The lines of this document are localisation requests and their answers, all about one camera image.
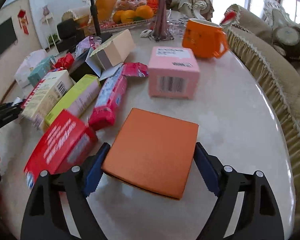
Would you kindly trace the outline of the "orange box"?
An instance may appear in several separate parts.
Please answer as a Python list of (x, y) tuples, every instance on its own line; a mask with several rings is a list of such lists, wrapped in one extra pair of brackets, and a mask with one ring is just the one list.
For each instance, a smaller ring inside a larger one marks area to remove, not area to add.
[(107, 175), (180, 200), (189, 176), (198, 124), (133, 108), (103, 164)]

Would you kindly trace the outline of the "red biscuit wrapper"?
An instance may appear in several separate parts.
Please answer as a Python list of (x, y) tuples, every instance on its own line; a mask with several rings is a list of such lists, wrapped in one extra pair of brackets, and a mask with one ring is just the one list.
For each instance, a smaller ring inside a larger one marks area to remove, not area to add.
[(93, 112), (88, 120), (88, 125), (94, 131), (98, 131), (115, 124), (116, 111), (128, 85), (127, 77), (147, 77), (148, 66), (139, 63), (119, 63), (116, 67), (106, 70), (102, 74), (105, 81)]

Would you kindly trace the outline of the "yellow green box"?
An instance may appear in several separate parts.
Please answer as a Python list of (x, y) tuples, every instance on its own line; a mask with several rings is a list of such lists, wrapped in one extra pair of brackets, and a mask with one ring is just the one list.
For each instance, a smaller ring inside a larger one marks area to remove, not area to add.
[(97, 76), (86, 74), (57, 102), (45, 117), (47, 126), (50, 126), (62, 110), (67, 110), (76, 117), (80, 117), (89, 105), (95, 100), (101, 90)]

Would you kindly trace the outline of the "red long cardboard box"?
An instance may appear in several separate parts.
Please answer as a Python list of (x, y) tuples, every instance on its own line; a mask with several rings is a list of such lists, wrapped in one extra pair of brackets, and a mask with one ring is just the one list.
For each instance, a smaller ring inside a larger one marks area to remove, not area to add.
[(39, 140), (24, 173), (28, 188), (33, 188), (43, 170), (50, 174), (66, 172), (81, 165), (97, 143), (96, 133), (78, 117), (62, 110)]

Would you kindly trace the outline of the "black small box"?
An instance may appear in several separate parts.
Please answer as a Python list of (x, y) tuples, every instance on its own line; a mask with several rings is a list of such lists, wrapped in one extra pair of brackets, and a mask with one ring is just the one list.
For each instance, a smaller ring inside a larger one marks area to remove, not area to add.
[(69, 69), (69, 75), (78, 82), (86, 74), (101, 77), (101, 68), (89, 55), (84, 54), (74, 61)]

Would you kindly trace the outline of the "small teal box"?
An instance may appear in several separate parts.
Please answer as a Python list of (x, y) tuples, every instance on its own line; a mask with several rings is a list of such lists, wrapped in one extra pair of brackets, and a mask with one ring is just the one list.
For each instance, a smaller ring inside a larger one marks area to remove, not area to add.
[(33, 69), (33, 71), (28, 76), (29, 83), (36, 87), (38, 83), (41, 81), (41, 79), (50, 71), (53, 69), (53, 65), (56, 63), (55, 57), (48, 56), (42, 61), (40, 61), (37, 66)]

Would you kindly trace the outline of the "pink barcode box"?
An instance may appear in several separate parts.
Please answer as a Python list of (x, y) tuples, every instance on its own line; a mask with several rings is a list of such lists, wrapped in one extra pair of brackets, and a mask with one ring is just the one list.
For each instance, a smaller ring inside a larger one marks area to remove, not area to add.
[(189, 48), (154, 47), (148, 64), (150, 96), (193, 99), (200, 68)]

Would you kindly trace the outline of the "black phone stand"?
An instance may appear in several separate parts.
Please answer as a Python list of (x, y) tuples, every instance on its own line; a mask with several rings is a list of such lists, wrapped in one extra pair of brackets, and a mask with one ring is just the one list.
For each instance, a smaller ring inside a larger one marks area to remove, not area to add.
[(99, 25), (99, 21), (98, 21), (97, 6), (95, 5), (94, 0), (90, 0), (90, 3), (91, 3), (90, 12), (91, 12), (91, 16), (93, 18), (96, 35), (101, 39), (101, 43), (104, 43), (112, 37), (112, 34), (111, 33), (101, 33), (101, 29), (100, 29), (100, 25)]

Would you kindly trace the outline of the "orange ceramic mug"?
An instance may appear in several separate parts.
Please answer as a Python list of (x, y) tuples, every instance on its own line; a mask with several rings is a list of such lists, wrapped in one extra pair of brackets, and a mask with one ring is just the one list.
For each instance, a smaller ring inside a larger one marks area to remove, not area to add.
[(182, 46), (203, 59), (221, 58), (228, 51), (226, 34), (220, 25), (191, 18), (188, 20)]

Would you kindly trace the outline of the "cream barcode box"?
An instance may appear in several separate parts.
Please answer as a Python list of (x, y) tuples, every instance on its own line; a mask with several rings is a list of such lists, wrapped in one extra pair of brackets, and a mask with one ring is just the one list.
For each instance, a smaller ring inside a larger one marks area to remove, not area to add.
[(23, 104), (22, 117), (29, 119), (36, 129), (45, 131), (46, 116), (73, 85), (67, 70), (48, 72)]

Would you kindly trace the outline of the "purple glass flower vase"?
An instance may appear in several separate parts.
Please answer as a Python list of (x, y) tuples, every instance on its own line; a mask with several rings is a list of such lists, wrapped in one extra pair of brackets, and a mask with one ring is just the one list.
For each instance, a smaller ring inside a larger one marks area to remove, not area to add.
[(150, 38), (154, 39), (156, 42), (174, 39), (172, 34), (170, 33), (167, 23), (166, 0), (159, 0), (157, 16)]

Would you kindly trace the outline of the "beige carton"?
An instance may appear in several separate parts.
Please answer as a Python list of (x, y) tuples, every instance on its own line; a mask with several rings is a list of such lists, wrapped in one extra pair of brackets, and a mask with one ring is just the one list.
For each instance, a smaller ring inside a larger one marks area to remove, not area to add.
[(101, 77), (104, 71), (125, 61), (134, 48), (135, 43), (130, 31), (123, 30), (88, 53), (88, 60), (92, 63), (90, 68)]

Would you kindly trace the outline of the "white tissue pack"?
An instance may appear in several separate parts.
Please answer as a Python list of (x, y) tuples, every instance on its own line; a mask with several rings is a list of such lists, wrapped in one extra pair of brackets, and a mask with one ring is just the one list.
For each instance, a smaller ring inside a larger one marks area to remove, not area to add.
[(34, 68), (36, 68), (36, 66), (46, 57), (47, 52), (45, 49), (33, 51), (29, 55), (27, 55), (27, 57), (25, 57), (14, 75), (14, 79), (20, 88), (24, 88), (30, 84), (28, 80), (29, 75), (34, 70)]

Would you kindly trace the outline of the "pink white snack bag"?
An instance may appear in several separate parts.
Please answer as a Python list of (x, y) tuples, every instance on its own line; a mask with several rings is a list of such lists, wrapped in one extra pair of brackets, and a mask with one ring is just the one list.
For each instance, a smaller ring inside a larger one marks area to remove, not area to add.
[(85, 37), (76, 46), (75, 59), (77, 59), (85, 51), (89, 51), (90, 48), (96, 49), (98, 46), (101, 45), (101, 43), (102, 43), (102, 40), (98, 36), (90, 35), (90, 36)]

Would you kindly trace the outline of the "beige fringed sofa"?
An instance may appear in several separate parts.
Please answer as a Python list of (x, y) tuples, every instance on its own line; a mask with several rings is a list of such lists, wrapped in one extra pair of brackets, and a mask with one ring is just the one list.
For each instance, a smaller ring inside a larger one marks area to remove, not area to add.
[(272, 46), (272, 29), (233, 4), (226, 25), (229, 48), (244, 63), (269, 99), (285, 136), (296, 193), (294, 227), (300, 227), (300, 75)]

